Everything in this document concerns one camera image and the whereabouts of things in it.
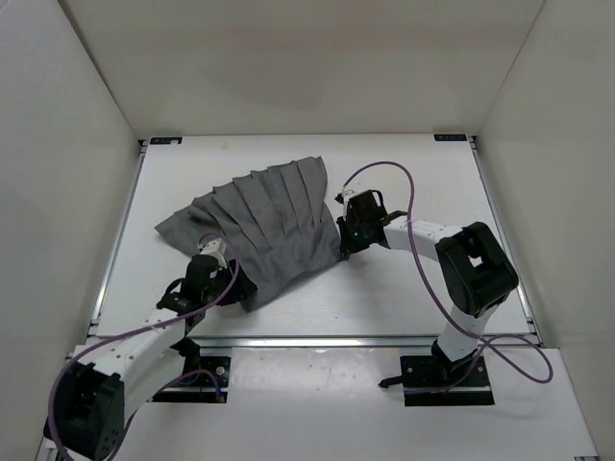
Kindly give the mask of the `grey pleated skirt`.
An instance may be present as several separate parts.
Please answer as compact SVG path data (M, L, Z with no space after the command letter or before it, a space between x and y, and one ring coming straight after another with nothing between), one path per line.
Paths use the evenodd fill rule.
M257 290L241 302L247 311L278 298L294 282L337 263L340 236L325 203L328 172L320 157L253 171L215 186L155 226L172 248L197 253L199 240L223 234Z

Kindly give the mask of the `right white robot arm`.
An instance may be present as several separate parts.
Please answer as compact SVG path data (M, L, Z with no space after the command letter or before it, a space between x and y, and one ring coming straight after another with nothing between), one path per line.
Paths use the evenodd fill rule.
M479 339L493 312L518 286L516 271L492 230L482 222L466 227L446 226L388 212L378 190L340 192L343 205L337 218L344 258L379 245L409 252L417 261L439 264L452 300L447 325L431 347L431 375L453 384L469 369Z

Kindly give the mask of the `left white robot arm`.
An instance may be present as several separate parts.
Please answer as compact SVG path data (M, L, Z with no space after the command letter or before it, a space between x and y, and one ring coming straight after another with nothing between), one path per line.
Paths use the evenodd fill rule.
M202 364L189 333L209 308L248 300L257 287L235 260L196 255L138 328L102 340L67 362L56 378L43 429L60 456L111 460L140 406L172 386L211 388L224 396L214 369Z

